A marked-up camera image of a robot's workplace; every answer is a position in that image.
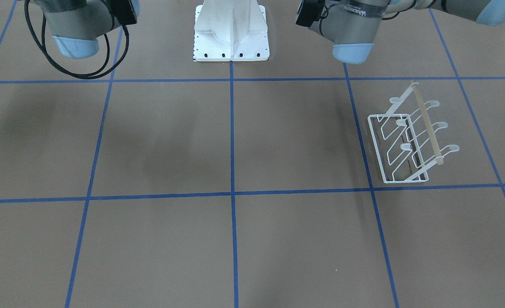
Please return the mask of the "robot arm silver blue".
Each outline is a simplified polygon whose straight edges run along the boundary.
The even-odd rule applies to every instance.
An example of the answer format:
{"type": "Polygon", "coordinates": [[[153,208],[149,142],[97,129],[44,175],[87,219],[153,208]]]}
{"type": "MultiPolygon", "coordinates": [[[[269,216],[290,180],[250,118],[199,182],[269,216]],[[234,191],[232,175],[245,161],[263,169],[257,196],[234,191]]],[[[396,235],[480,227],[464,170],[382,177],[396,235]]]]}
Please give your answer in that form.
{"type": "Polygon", "coordinates": [[[383,20],[408,10],[435,9],[477,24],[505,23],[505,0],[303,0],[295,23],[333,43],[333,57],[362,64],[383,20]]]}
{"type": "Polygon", "coordinates": [[[136,24],[138,0],[34,0],[51,30],[59,52],[70,59],[95,55],[98,37],[121,25],[136,24]]]}

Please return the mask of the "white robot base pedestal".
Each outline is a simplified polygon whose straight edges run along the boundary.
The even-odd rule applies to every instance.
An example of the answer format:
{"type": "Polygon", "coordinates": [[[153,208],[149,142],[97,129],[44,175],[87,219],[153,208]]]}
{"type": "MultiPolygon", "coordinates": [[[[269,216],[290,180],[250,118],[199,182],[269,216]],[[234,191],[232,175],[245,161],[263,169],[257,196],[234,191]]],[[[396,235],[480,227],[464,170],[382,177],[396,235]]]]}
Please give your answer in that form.
{"type": "Polygon", "coordinates": [[[205,0],[194,17],[194,61],[270,58],[266,8],[256,0],[205,0]]]}

